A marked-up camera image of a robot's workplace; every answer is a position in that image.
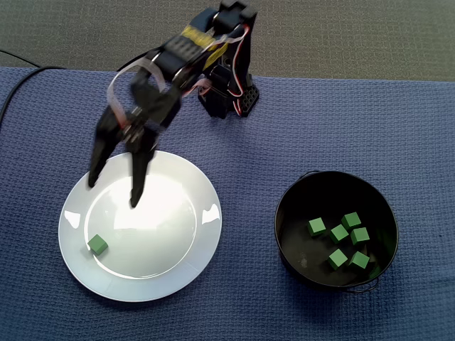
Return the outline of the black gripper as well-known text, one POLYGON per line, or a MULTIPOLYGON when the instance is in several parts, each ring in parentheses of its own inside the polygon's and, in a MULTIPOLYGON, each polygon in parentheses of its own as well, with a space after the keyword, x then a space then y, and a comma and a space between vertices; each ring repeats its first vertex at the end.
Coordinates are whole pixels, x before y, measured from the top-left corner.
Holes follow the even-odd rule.
POLYGON ((139 68, 130 83, 133 107, 116 101, 116 116, 104 112, 97 122, 90 159, 88 186, 93 188, 108 158, 122 142, 132 155, 130 205, 135 208, 143 194, 149 163, 160 135, 181 108, 182 92, 168 86, 158 68, 139 68))

